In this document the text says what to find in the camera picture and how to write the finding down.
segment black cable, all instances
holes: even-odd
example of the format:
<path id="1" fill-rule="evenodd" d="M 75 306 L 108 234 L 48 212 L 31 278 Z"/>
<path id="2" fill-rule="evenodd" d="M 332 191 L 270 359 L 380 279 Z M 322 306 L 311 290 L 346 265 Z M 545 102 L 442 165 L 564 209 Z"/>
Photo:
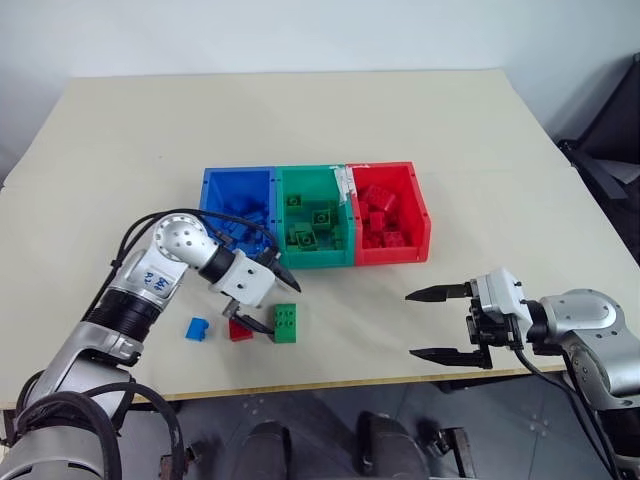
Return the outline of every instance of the black cable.
<path id="1" fill-rule="evenodd" d="M 18 400 L 16 401 L 16 417 L 20 415 L 24 410 L 24 402 L 27 400 L 27 396 L 29 395 L 29 393 L 31 393 L 31 388 L 36 384 L 43 373 L 44 370 L 40 370 L 39 372 L 34 373 L 22 386 L 22 390 L 20 390 Z"/>
<path id="2" fill-rule="evenodd" d="M 171 408 L 171 405 L 160 396 L 157 392 L 149 387 L 141 385 L 139 383 L 110 383 L 108 385 L 102 385 L 100 387 L 92 388 L 84 392 L 89 397 L 101 395 L 109 392 L 128 392 L 137 393 L 143 396 L 151 402 L 151 404 L 158 410 L 162 418 L 167 423 L 169 428 L 169 436 L 171 438 L 171 479 L 179 480 L 183 477 L 185 472 L 185 453 L 184 453 L 184 440 L 182 437 L 182 429 L 178 422 L 176 413 Z"/>
<path id="3" fill-rule="evenodd" d="M 160 212 L 154 212 L 154 213 L 147 214 L 144 217 L 141 217 L 138 220 L 136 220 L 133 224 L 131 224 L 131 226 L 125 232 L 124 236 L 122 237 L 122 240 L 120 241 L 120 246 L 118 247 L 116 258 L 113 259 L 113 261 L 111 262 L 111 271 L 107 275 L 107 278 L 105 278 L 105 280 L 102 282 L 102 285 L 98 289 L 98 292 L 96 293 L 96 295 L 93 297 L 93 300 L 89 304 L 89 307 L 87 308 L 87 310 L 85 311 L 84 315 L 82 316 L 82 320 L 85 320 L 89 316 L 89 314 L 93 311 L 93 309 L 96 307 L 96 305 L 98 304 L 98 302 L 100 301 L 100 299 L 104 295 L 104 292 L 107 290 L 107 288 L 109 287 L 109 285 L 111 284 L 113 279 L 116 277 L 116 274 L 118 273 L 118 270 L 122 266 L 122 263 L 124 262 L 125 258 L 129 255 L 129 253 L 131 253 L 131 250 L 133 249 L 135 244 L 142 238 L 142 236 L 153 225 L 155 225 L 155 223 L 158 220 L 160 220 L 162 217 L 164 217 L 166 215 L 179 214 L 179 213 L 186 213 L 186 214 L 194 215 L 195 217 L 198 218 L 198 220 L 203 222 L 212 232 L 214 232 L 214 235 L 216 234 L 216 232 L 219 232 L 218 233 L 219 236 L 224 236 L 224 234 L 222 232 L 220 232 L 220 230 L 218 230 L 215 227 L 213 227 L 213 225 L 211 225 L 211 223 L 208 222 L 205 217 L 220 218 L 222 220 L 227 220 L 227 221 L 231 221 L 231 222 L 235 222 L 235 223 L 240 223 L 242 225 L 246 225 L 246 226 L 248 226 L 250 228 L 253 228 L 254 230 L 258 230 L 258 231 L 262 232 L 269 239 L 269 241 L 271 242 L 271 246 L 274 247 L 274 248 L 277 248 L 278 239 L 275 237 L 275 235 L 273 233 L 271 233 L 269 231 L 269 229 L 267 229 L 266 227 L 263 227 L 262 225 L 259 225 L 257 223 L 254 223 L 254 222 L 251 222 L 249 220 L 246 220 L 246 219 L 244 219 L 242 217 L 236 217 L 234 215 L 227 215 L 226 213 L 220 213 L 220 212 L 209 212 L 209 211 L 206 211 L 206 210 L 199 210 L 199 209 L 194 209 L 194 208 L 176 208 L 176 209 L 172 209 L 172 210 L 165 210 L 165 211 L 160 211 Z M 131 241 L 129 241 L 129 237 L 131 237 L 133 232 L 140 225 L 142 225 L 144 222 L 147 222 L 146 225 L 144 225 L 135 234 L 133 239 L 131 239 Z"/>
<path id="4" fill-rule="evenodd" d="M 593 425 L 593 429 L 596 431 L 596 435 L 598 435 L 598 439 L 600 440 L 600 443 L 602 444 L 602 448 L 604 448 L 604 453 L 607 457 L 607 460 L 609 460 L 609 464 L 611 465 L 611 476 L 616 479 L 616 480 L 620 480 L 620 474 L 618 472 L 618 467 L 616 465 L 616 461 L 614 458 L 614 454 L 613 451 L 611 450 L 611 447 L 609 445 L 609 442 L 607 441 L 607 436 L 604 433 L 604 430 L 602 429 L 602 426 L 600 425 L 600 422 L 598 421 L 598 419 L 596 418 L 595 414 L 593 413 L 593 410 L 591 409 L 591 407 L 589 406 L 589 401 L 587 400 L 587 397 L 585 397 L 584 392 L 582 391 L 582 388 L 580 387 L 580 384 L 578 383 L 578 379 L 576 377 L 576 373 L 573 371 L 573 368 L 571 367 L 571 359 L 569 358 L 569 355 L 566 352 L 562 352 L 562 358 L 564 359 L 564 364 L 567 368 L 567 373 L 569 374 L 569 378 L 571 379 L 571 383 L 573 384 L 573 388 L 575 389 L 578 398 L 580 399 L 580 402 L 582 403 L 582 407 L 586 410 L 587 412 L 587 416 L 589 417 L 589 420 L 591 421 L 591 424 Z"/>
<path id="5" fill-rule="evenodd" d="M 571 390 L 568 386 L 566 386 L 566 385 L 564 385 L 562 383 L 559 383 L 559 382 L 556 382 L 555 380 L 552 380 L 547 375 L 545 375 L 540 370 L 538 370 L 538 368 L 536 368 L 524 356 L 524 353 L 522 352 L 522 350 L 514 350 L 514 353 L 516 354 L 516 357 L 518 357 L 518 360 L 520 360 L 520 363 L 522 363 L 527 368 L 527 370 L 529 370 L 531 373 L 533 373 L 538 378 L 540 378 L 540 379 L 544 380 L 545 382 L 549 383 L 550 385 L 553 385 L 554 387 L 559 388 L 560 390 L 562 390 L 567 395 L 567 400 L 569 400 L 569 405 L 571 405 L 571 410 L 573 410 L 573 414 L 576 416 L 576 419 L 578 420 L 578 423 L 580 424 L 580 428 L 582 429 L 582 431 L 584 432 L 585 436 L 587 437 L 587 440 L 589 440 L 589 443 L 591 444 L 591 447 L 593 448 L 593 450 L 598 455 L 598 458 L 600 459 L 602 464 L 605 466 L 607 471 L 609 473 L 611 473 L 610 472 L 610 467 L 608 465 L 608 461 L 602 455 L 602 452 L 600 451 L 600 448 L 596 444 L 595 440 L 591 436 L 591 432 L 589 432 L 589 429 L 587 428 L 587 424 L 584 421 L 584 416 L 582 415 L 582 412 L 580 411 L 580 409 L 578 407 L 578 404 L 576 403 L 576 400 L 574 398 L 575 393 L 573 392 L 573 390 Z"/>
<path id="6" fill-rule="evenodd" d="M 600 437 L 600 435 L 598 435 L 598 438 L 599 438 L 600 442 L 602 443 L 602 447 L 604 448 L 605 455 L 607 457 L 605 459 L 605 457 L 602 455 L 602 452 L 600 451 L 600 448 L 598 447 L 598 445 L 596 444 L 595 440 L 591 436 L 591 433 L 589 432 L 589 429 L 587 428 L 587 425 L 586 425 L 586 423 L 584 421 L 584 417 L 583 417 L 582 413 L 580 412 L 578 404 L 576 403 L 576 400 L 574 398 L 574 395 L 576 395 L 576 393 L 573 390 L 571 390 L 571 388 L 569 388 L 567 385 L 562 384 L 560 382 L 556 382 L 555 380 L 549 378 L 547 375 L 542 373 L 542 371 L 540 371 L 531 362 L 529 362 L 527 357 L 524 356 L 524 352 L 522 350 L 514 350 L 513 353 L 518 358 L 520 363 L 522 363 L 522 365 L 527 370 L 529 370 L 532 374 L 534 374 L 536 377 L 540 378 L 541 380 L 547 382 L 548 384 L 553 385 L 556 388 L 559 388 L 560 390 L 562 390 L 565 393 L 565 395 L 567 396 L 567 400 L 569 400 L 569 405 L 571 405 L 571 410 L 573 411 L 573 414 L 575 415 L 576 419 L 578 420 L 578 423 L 580 424 L 580 428 L 582 429 L 582 431 L 584 432 L 585 436 L 587 437 L 587 440 L 589 440 L 589 443 L 591 444 L 591 447 L 593 448 L 593 450 L 598 455 L 598 458 L 600 459 L 600 461 L 604 465 L 604 467 L 607 470 L 607 472 L 609 472 L 609 475 L 611 475 L 611 477 L 614 478 L 615 480 L 618 480 L 620 477 L 618 475 L 618 470 L 617 470 L 617 467 L 615 465 L 615 462 L 613 461 L 613 456 L 611 455 L 611 452 L 610 452 L 610 450 L 608 448 L 608 444 L 606 443 L 606 441 L 603 441 L 603 438 Z M 567 371 L 571 371 L 571 368 L 570 368 L 569 365 L 567 366 Z M 589 408 L 588 404 L 584 404 L 583 403 L 582 407 L 587 412 L 587 415 L 589 415 L 589 413 L 593 414 L 591 412 L 591 409 Z M 595 423 L 595 424 L 593 424 L 593 427 L 596 430 L 596 433 L 598 433 L 598 428 L 600 427 L 600 425 Z"/>
<path id="7" fill-rule="evenodd" d="M 47 416 L 51 407 L 68 406 L 80 412 L 93 428 L 102 449 L 105 480 L 122 480 L 122 464 L 116 432 L 105 411 L 92 399 L 76 392 L 57 392 L 35 401 L 16 419 L 16 433 L 24 435 L 37 428 L 38 422 Z"/>

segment robotic arm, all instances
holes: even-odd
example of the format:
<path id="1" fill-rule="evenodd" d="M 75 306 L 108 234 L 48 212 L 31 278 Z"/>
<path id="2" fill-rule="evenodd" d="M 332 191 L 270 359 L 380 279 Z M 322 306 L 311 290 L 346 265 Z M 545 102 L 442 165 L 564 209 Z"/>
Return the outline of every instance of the robotic arm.
<path id="1" fill-rule="evenodd" d="M 210 238 L 197 217 L 167 215 L 156 224 L 149 248 L 130 257 L 18 407 L 28 408 L 55 392 L 85 392 L 132 381 L 119 366 L 137 362 L 151 325 L 189 268 L 230 297 L 224 311 L 230 320 L 261 333 L 272 331 L 241 315 L 240 304 L 259 305 L 276 278 L 300 291 L 279 264 L 277 250 L 267 249 L 252 260 L 241 250 L 232 252 Z M 126 411 L 130 398 L 116 391 L 98 395 L 95 401 L 113 420 L 117 412 Z M 0 465 L 0 480 L 95 479 L 102 478 L 104 471 L 95 435 L 69 421 L 24 435 Z"/>
<path id="2" fill-rule="evenodd" d="M 471 299 L 467 328 L 472 353 L 426 348 L 411 353 L 442 365 L 493 368 L 489 347 L 520 356 L 526 340 L 537 355 L 562 355 L 574 388 L 583 395 L 615 452 L 619 475 L 640 479 L 640 341 L 627 329 L 613 299 L 595 290 L 526 300 L 522 283 L 505 269 L 459 285 L 438 285 L 407 300 Z"/>

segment beige tabletop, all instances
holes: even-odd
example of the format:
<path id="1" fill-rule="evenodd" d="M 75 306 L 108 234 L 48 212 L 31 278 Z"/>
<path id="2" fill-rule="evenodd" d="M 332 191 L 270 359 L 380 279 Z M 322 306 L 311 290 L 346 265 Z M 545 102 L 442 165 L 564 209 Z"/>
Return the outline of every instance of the beige tabletop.
<path id="1" fill-rule="evenodd" d="M 196 207 L 206 167 L 412 161 L 433 222 L 424 264 L 296 271 L 298 342 L 232 343 L 225 299 L 188 274 L 133 374 L 168 398 L 505 375 L 443 367 L 416 347 L 470 351 L 464 301 L 405 302 L 505 266 L 532 299 L 589 287 L 640 333 L 640 271 L 576 172 L 500 71 L 73 80 L 0 192 L 0 407 L 42 369 L 151 211 Z M 184 339 L 193 316 L 212 322 Z M 558 359 L 536 358 L 541 367 Z"/>

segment green lego brick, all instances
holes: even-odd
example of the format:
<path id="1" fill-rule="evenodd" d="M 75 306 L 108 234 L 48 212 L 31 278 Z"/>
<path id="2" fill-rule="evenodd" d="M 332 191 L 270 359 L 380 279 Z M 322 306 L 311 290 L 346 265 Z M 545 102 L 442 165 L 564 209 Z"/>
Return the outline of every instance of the green lego brick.
<path id="1" fill-rule="evenodd" d="M 287 195 L 287 213 L 297 213 L 302 211 L 302 196 L 298 194 Z"/>
<path id="2" fill-rule="evenodd" d="M 311 228 L 314 230 L 331 230 L 331 210 L 312 211 Z"/>
<path id="3" fill-rule="evenodd" d="M 296 232 L 296 240 L 300 250 L 310 252 L 318 249 L 318 242 L 316 236 L 311 232 Z"/>
<path id="4" fill-rule="evenodd" d="M 287 236 L 287 244 L 288 245 L 298 244 L 298 240 L 296 239 L 296 229 L 293 227 L 289 228 L 289 235 Z"/>
<path id="5" fill-rule="evenodd" d="M 338 220 L 338 202 L 336 202 L 335 200 L 329 200 L 327 202 L 327 209 L 331 214 L 331 217 L 330 217 L 331 225 L 332 226 L 338 225 L 340 223 Z"/>
<path id="6" fill-rule="evenodd" d="M 311 224 L 309 222 L 297 222 L 293 224 L 293 231 L 299 232 L 312 232 Z"/>
<path id="7" fill-rule="evenodd" d="M 274 311 L 274 340 L 276 343 L 296 343 L 296 305 L 276 305 Z"/>
<path id="8" fill-rule="evenodd" d="M 342 232 L 340 231 L 340 227 L 333 227 L 331 229 L 331 237 L 334 241 L 342 240 Z"/>

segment black chair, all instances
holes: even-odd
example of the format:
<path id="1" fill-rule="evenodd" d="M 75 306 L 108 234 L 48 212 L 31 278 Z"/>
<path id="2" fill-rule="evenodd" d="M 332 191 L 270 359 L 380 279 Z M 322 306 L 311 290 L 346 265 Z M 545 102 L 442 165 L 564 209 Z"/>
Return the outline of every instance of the black chair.
<path id="1" fill-rule="evenodd" d="M 582 136 L 558 147 L 640 265 L 640 177 L 625 185 L 597 161 L 640 164 L 640 53 Z"/>

